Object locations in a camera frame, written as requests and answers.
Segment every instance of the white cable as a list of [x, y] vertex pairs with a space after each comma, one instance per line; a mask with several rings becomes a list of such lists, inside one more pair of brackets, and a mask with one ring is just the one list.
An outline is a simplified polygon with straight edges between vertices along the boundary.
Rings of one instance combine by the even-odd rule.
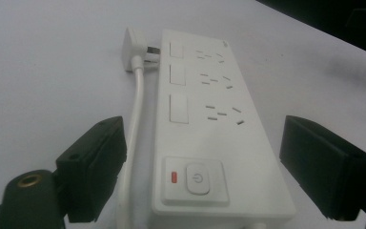
[[117, 229], [132, 229], [132, 211], [131, 211], [131, 177], [132, 163], [135, 154], [135, 143], [138, 135], [139, 121], [144, 99], [144, 75], [142, 59], [132, 59], [133, 71], [135, 73], [136, 91], [135, 101], [132, 109], [132, 119], [130, 121], [129, 134], [127, 136], [127, 160], [124, 162], [121, 176], [118, 179], [119, 189], [117, 192], [116, 225]]

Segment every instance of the white power strip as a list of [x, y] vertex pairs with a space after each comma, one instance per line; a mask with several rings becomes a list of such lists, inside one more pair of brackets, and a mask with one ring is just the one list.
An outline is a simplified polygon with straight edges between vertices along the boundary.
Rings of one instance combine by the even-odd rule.
[[164, 31], [161, 51], [150, 227], [290, 219], [294, 204], [228, 42]]

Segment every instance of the power button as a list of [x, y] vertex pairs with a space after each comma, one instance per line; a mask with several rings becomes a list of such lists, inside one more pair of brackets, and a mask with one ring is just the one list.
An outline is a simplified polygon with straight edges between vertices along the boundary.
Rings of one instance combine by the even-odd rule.
[[207, 167], [191, 163], [186, 168], [187, 189], [195, 195], [206, 195], [210, 192], [210, 180]]

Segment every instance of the extension cord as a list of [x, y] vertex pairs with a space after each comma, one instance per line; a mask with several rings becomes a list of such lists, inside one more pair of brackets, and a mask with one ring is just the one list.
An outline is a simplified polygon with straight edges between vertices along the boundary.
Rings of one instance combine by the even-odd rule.
[[150, 228], [266, 228], [295, 207], [228, 42], [162, 37]]

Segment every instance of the white table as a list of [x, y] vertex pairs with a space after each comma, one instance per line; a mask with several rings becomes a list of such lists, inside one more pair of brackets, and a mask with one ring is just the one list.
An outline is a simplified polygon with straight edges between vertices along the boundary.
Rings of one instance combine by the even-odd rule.
[[[120, 61], [126, 27], [159, 47], [162, 29], [228, 40], [274, 152], [285, 115], [316, 121], [366, 151], [366, 52], [255, 1], [0, 0], [0, 202], [6, 184], [54, 161], [93, 124], [122, 115], [134, 77]], [[145, 223], [157, 71], [146, 74], [133, 174], [133, 210]], [[282, 228], [364, 228], [326, 220], [281, 166], [298, 214]], [[114, 198], [97, 223], [114, 228]]]

